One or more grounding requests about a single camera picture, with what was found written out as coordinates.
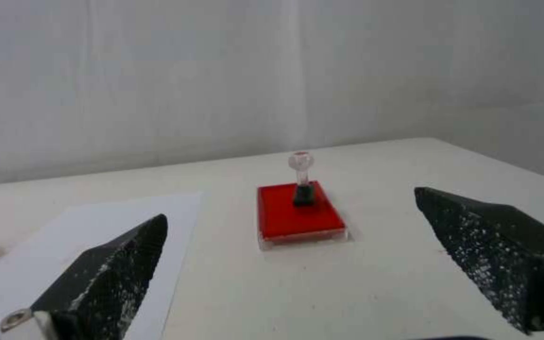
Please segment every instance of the white paper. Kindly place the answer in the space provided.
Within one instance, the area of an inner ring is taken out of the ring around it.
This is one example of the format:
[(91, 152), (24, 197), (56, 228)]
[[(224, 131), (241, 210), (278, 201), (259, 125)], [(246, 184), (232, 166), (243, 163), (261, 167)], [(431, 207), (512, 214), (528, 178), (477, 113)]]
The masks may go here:
[(165, 327), (201, 194), (177, 194), (70, 207), (0, 259), (0, 321), (30, 305), (84, 250), (163, 213), (168, 236), (126, 340), (158, 340)]

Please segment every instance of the white backdrop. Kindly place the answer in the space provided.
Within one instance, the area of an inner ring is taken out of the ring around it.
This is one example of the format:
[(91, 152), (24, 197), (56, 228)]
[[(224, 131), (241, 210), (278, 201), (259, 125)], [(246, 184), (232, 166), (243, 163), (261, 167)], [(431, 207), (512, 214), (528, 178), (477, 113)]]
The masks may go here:
[(0, 181), (415, 136), (544, 173), (544, 1), (0, 0)]

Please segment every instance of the table surface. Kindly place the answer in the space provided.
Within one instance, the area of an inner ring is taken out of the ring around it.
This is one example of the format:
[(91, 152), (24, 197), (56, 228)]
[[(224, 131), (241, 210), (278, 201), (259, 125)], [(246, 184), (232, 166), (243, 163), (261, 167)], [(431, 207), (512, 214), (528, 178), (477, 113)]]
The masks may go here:
[(352, 239), (261, 252), (255, 189), (294, 181), (288, 155), (0, 185), (0, 257), (68, 206), (204, 191), (164, 339), (531, 338), (444, 252), (413, 189), (511, 204), (544, 222), (544, 176), (431, 138), (316, 149), (310, 177)]

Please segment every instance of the metal bolt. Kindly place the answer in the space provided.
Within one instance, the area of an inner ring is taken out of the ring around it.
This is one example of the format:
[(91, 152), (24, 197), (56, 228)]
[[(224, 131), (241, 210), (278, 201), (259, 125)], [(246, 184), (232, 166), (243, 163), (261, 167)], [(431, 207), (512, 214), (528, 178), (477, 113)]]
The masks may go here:
[(28, 308), (19, 309), (15, 312), (11, 312), (6, 316), (0, 323), (1, 333), (13, 329), (17, 325), (25, 322), (26, 320), (33, 317), (33, 312)]

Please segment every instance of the orange object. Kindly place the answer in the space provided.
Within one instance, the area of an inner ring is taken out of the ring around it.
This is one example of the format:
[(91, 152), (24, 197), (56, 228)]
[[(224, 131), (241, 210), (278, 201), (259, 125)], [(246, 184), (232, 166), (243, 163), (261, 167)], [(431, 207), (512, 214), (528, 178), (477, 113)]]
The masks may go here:
[(324, 194), (318, 181), (314, 185), (314, 204), (296, 207), (296, 184), (259, 187), (257, 208), (259, 242), (262, 249), (282, 243), (345, 238), (346, 227)]

